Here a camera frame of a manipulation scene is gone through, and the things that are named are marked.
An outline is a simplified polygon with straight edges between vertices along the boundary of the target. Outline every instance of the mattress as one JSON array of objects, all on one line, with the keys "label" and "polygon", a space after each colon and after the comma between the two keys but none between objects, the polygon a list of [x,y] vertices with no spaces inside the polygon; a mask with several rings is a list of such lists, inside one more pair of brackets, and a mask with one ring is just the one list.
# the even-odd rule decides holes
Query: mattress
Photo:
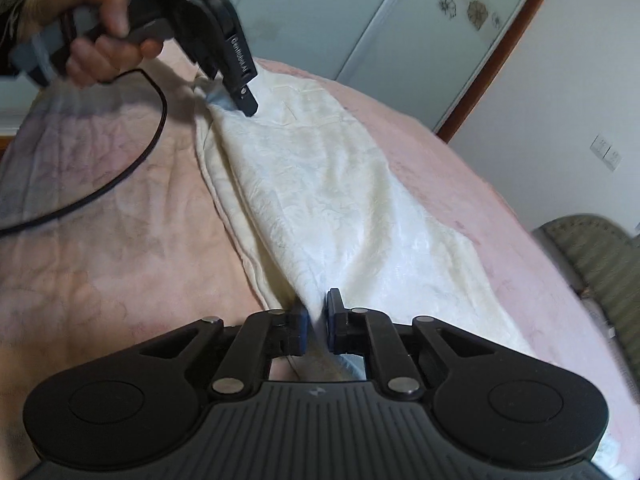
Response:
[{"label": "mattress", "polygon": [[[279,63],[263,65],[309,77]],[[206,315],[237,324],[260,309],[196,161],[196,69],[172,44],[145,69],[169,103],[148,161],[67,218],[0,240],[2,480],[36,463],[20,410],[39,381]],[[137,77],[82,94],[58,87],[38,99],[0,163],[5,225],[86,195],[138,156],[160,107]],[[318,80],[366,126],[427,211],[473,242],[494,293],[536,354],[604,393],[620,460],[640,476],[638,406],[590,317],[510,208],[420,123]],[[290,370],[283,364],[277,373]]]}]

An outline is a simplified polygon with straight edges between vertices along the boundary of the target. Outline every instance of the white wall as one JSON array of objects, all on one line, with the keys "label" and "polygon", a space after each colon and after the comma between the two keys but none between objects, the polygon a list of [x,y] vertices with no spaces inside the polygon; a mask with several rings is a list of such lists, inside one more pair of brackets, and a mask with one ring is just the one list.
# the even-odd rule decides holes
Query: white wall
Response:
[{"label": "white wall", "polygon": [[[640,222],[640,0],[545,0],[451,146],[528,229],[568,214]],[[597,134],[622,154],[611,173]]]}]

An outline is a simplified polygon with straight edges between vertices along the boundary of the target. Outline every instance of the white fabric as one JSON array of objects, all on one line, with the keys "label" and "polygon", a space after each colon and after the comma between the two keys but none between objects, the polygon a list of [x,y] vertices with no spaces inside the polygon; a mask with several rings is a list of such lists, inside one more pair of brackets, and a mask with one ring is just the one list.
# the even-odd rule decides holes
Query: white fabric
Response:
[{"label": "white fabric", "polygon": [[[364,126],[317,82],[260,69],[260,104],[248,119],[220,81],[200,81],[196,151],[204,179],[265,308],[298,295],[321,340],[329,288],[347,308],[383,310],[394,322],[430,315],[532,354],[495,298],[466,237],[440,224],[390,172]],[[209,105],[204,100],[207,95]],[[360,375],[312,346],[306,380]],[[630,480],[607,433],[594,462]]]}]

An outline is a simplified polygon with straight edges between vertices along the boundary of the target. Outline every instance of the ribbed surface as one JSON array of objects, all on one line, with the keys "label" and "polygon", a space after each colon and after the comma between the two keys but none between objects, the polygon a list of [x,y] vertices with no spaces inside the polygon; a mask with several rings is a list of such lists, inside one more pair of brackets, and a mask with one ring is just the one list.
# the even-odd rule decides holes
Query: ribbed surface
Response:
[{"label": "ribbed surface", "polygon": [[29,477],[65,480],[605,480],[590,464],[516,472],[453,447],[416,404],[370,383],[265,383],[215,407],[195,437],[137,470],[94,474],[45,464]]},{"label": "ribbed surface", "polygon": [[636,383],[640,384],[640,247],[604,218],[580,215],[543,226],[590,286],[616,329]]}]

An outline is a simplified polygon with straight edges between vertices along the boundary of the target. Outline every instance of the wall socket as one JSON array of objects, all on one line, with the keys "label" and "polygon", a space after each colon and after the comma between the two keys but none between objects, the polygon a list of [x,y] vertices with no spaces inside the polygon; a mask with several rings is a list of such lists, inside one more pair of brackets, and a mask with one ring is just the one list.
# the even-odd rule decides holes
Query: wall socket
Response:
[{"label": "wall socket", "polygon": [[622,160],[620,152],[616,150],[607,139],[600,135],[591,143],[591,151],[602,160],[611,171],[615,171]]}]

